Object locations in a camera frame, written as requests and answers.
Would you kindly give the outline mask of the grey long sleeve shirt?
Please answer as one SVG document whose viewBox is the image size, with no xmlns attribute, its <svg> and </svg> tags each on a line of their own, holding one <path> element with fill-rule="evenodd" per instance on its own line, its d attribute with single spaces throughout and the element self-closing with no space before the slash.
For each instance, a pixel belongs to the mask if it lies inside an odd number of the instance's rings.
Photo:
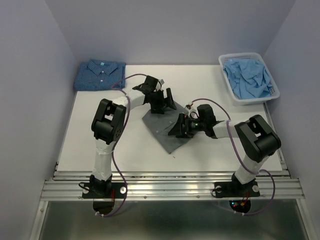
<svg viewBox="0 0 320 240">
<path fill-rule="evenodd" d="M 188 113 L 188 111 L 175 102 L 176 110 L 166 108 L 164 114 L 151 113 L 149 110 L 143 117 L 142 121 L 147 129 L 152 133 L 157 142 L 168 153 L 172 154 L 181 146 L 187 144 L 192 138 L 177 138 L 174 135 L 168 135 L 169 131 L 177 123 L 180 113 Z"/>
</svg>

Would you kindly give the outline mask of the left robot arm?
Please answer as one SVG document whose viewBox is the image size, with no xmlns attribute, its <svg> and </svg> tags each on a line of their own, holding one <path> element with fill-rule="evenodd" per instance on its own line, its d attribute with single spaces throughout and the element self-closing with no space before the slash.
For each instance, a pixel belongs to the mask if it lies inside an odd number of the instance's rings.
<svg viewBox="0 0 320 240">
<path fill-rule="evenodd" d="M 111 193 L 113 152 L 126 127 L 125 118 L 131 110 L 145 104 L 150 105 L 152 114 L 163 115 L 167 108 L 177 109 L 171 89 L 163 90 L 162 82 L 150 75 L 124 96 L 99 102 L 91 124 L 95 138 L 95 161 L 89 182 L 100 197 Z"/>
</svg>

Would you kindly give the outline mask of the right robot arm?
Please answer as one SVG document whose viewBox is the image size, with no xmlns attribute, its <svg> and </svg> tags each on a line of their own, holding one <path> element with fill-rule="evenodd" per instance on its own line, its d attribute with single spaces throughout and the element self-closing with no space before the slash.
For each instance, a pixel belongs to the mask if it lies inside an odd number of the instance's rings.
<svg viewBox="0 0 320 240">
<path fill-rule="evenodd" d="M 254 115 L 247 121 L 232 122 L 216 119 L 209 104 L 201 104 L 197 112 L 180 113 L 177 122 L 168 132 L 176 138 L 193 138 L 204 132 L 212 139 L 229 138 L 240 167 L 230 182 L 231 192 L 242 195 L 248 190 L 264 164 L 280 147 L 281 140 L 261 115 Z"/>
</svg>

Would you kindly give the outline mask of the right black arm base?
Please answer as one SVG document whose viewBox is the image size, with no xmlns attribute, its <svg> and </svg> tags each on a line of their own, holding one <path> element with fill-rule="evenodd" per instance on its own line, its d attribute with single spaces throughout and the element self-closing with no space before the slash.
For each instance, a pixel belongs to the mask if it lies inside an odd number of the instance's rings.
<svg viewBox="0 0 320 240">
<path fill-rule="evenodd" d="M 219 181 L 214 183 L 211 195 L 215 198 L 259 197 L 260 189 L 254 180 L 246 184 L 237 181 Z"/>
</svg>

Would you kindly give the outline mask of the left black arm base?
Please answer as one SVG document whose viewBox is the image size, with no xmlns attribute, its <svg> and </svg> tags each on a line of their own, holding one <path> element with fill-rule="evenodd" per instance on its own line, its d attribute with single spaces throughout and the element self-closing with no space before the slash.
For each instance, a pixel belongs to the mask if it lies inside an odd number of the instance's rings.
<svg viewBox="0 0 320 240">
<path fill-rule="evenodd" d="M 104 190 L 94 190 L 89 182 L 80 182 L 83 199 L 124 199 L 127 197 L 127 186 L 124 182 L 112 182 Z"/>
</svg>

